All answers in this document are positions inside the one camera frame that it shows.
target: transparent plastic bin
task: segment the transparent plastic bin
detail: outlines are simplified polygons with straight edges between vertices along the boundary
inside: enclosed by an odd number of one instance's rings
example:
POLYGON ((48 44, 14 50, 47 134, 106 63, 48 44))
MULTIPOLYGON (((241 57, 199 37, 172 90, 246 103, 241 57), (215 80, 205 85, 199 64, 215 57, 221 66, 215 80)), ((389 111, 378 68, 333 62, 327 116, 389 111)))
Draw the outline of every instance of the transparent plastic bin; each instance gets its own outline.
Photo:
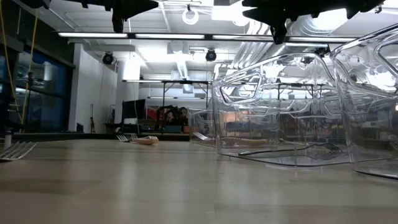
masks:
POLYGON ((355 171, 398 179, 398 26, 331 54, 355 171))
POLYGON ((219 154, 295 167, 349 162, 335 81, 318 55, 270 58, 212 90, 219 154))
POLYGON ((213 110, 211 106, 206 110, 189 108, 188 116, 190 143, 216 147, 213 110))

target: clear plastic container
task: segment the clear plastic container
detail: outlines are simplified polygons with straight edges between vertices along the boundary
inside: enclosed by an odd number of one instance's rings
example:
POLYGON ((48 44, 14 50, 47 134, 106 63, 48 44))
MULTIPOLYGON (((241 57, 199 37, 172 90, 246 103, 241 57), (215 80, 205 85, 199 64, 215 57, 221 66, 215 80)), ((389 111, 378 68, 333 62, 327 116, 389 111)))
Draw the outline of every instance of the clear plastic container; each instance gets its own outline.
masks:
POLYGON ((188 115, 190 143, 216 147, 212 106, 206 110, 189 108, 188 115))
POLYGON ((270 58, 213 82, 219 154, 282 166, 349 162, 335 81, 316 54, 270 58))
POLYGON ((398 26, 331 54, 354 170, 398 179, 398 26))

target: security camera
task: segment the security camera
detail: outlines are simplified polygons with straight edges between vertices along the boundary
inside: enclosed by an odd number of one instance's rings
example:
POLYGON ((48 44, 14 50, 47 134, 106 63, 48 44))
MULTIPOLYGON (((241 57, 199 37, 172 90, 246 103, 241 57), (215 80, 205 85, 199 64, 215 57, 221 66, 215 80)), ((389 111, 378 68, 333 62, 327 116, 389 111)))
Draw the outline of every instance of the security camera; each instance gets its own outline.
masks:
POLYGON ((206 54, 206 61, 214 62, 217 58, 217 54, 214 49, 209 49, 206 54))
POLYGON ((102 58, 102 62, 105 65, 111 65, 113 62, 113 53, 112 52, 105 52, 105 56, 102 58))

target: yellow cable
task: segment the yellow cable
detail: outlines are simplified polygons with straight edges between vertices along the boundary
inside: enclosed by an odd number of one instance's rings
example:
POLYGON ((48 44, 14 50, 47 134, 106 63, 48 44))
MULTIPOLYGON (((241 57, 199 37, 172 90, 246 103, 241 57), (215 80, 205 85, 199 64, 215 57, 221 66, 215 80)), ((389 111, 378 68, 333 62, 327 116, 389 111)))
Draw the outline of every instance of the yellow cable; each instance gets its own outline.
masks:
POLYGON ((36 27, 37 27, 37 18, 39 16, 39 10, 36 10, 36 18, 35 18, 35 26, 33 28, 33 38, 32 38, 32 48, 30 49, 30 62, 29 62, 29 69, 28 69, 28 82, 26 83, 25 87, 25 100, 24 100, 24 107, 23 107, 23 112, 22 112, 22 121, 21 124, 25 123, 25 107, 26 107, 26 99, 27 99, 27 89, 29 88, 29 73, 32 69, 32 63, 33 63, 33 49, 35 47, 35 37, 36 37, 36 27))
POLYGON ((1 28, 2 28, 1 29, 1 31, 2 31, 2 39, 3 39, 3 42, 4 42, 4 53, 6 54, 7 71, 8 71, 8 77, 10 79, 12 97, 14 97, 15 105, 16 105, 16 108, 17 108, 17 114, 18 114, 18 117, 19 117, 19 119, 20 119, 20 121, 22 123, 22 117, 19 114, 19 109, 18 109, 19 106, 18 106, 16 95, 15 95, 14 85, 12 84, 12 75, 11 75, 11 71, 10 71, 10 64, 9 64, 9 61, 8 61, 6 31, 5 31, 5 27, 4 27, 4 21, 2 19, 2 1, 1 0, 0 0, 0 19, 1 19, 1 28))

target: ceiling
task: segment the ceiling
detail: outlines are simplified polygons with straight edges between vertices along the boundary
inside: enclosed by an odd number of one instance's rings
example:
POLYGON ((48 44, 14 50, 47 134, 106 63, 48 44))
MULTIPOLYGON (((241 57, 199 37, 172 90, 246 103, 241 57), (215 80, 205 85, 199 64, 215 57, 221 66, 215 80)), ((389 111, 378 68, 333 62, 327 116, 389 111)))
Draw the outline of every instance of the ceiling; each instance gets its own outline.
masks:
MULTIPOLYGON (((387 0, 388 6, 396 6, 396 0, 387 0)), ((173 32, 173 33, 199 33, 199 34, 245 34, 249 26, 236 26, 232 21, 215 21, 211 19, 213 0, 204 0, 200 6, 192 6, 199 11, 199 20, 194 25, 186 24, 182 14, 186 5, 164 4, 161 7, 144 12, 124 23, 125 32, 173 32)), ((33 9, 23 6, 31 13, 33 9)), ((80 3, 62 0, 53 0, 51 10, 40 9, 39 19, 52 26, 55 30, 63 32, 113 32, 111 22, 112 12, 106 12, 102 6, 89 6, 83 9, 80 3)), ((384 27, 395 24, 398 21, 398 11, 395 9, 383 10, 380 14, 373 12, 358 14, 334 30, 329 35, 360 37, 384 27)), ((91 39, 90 48, 105 45, 133 45, 147 61, 141 67, 141 73, 170 73, 176 70, 177 65, 167 59, 167 44, 169 40, 103 40, 91 39)), ((238 52, 241 42, 223 41, 187 41, 188 46, 199 46, 204 49, 215 49, 217 62, 232 61, 238 52)), ((104 52, 92 52, 103 55, 104 52)), ((188 70, 213 71, 216 63, 208 63, 204 60, 206 52, 195 52, 191 60, 187 61, 188 70)), ((120 60, 129 58, 130 52, 115 53, 120 60)))

